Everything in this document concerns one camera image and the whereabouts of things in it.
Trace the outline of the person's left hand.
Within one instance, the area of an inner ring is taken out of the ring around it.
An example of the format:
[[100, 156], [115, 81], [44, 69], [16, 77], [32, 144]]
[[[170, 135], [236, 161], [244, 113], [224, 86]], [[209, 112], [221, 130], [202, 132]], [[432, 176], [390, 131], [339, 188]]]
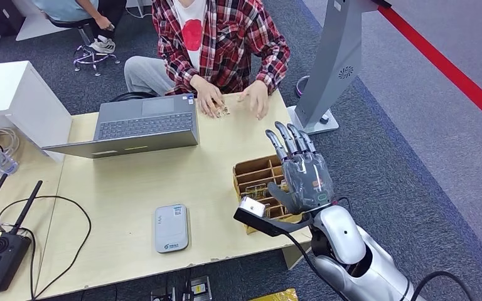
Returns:
[[255, 117], [262, 120], [269, 111], [267, 85], [261, 80], [255, 80], [240, 94], [238, 102], [246, 102]]

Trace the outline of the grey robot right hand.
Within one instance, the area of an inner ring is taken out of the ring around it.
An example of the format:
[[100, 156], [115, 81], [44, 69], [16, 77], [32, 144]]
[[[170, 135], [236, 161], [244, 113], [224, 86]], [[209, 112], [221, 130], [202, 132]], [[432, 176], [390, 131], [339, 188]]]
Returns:
[[272, 130], [267, 129], [265, 134], [281, 162], [287, 191], [269, 182], [267, 189], [270, 194], [291, 214], [330, 204], [334, 196], [333, 181], [323, 156], [315, 149], [308, 134], [293, 124], [284, 125], [279, 121], [275, 122], [275, 127], [285, 144]]

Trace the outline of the person's right hand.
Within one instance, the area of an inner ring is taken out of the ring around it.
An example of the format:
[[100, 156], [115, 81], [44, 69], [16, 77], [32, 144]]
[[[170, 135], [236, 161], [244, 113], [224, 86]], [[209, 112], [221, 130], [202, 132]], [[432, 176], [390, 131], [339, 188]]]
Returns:
[[207, 116], [217, 118], [218, 112], [225, 106], [223, 96], [218, 87], [199, 75], [194, 75], [191, 78], [190, 85], [197, 92], [199, 109]]

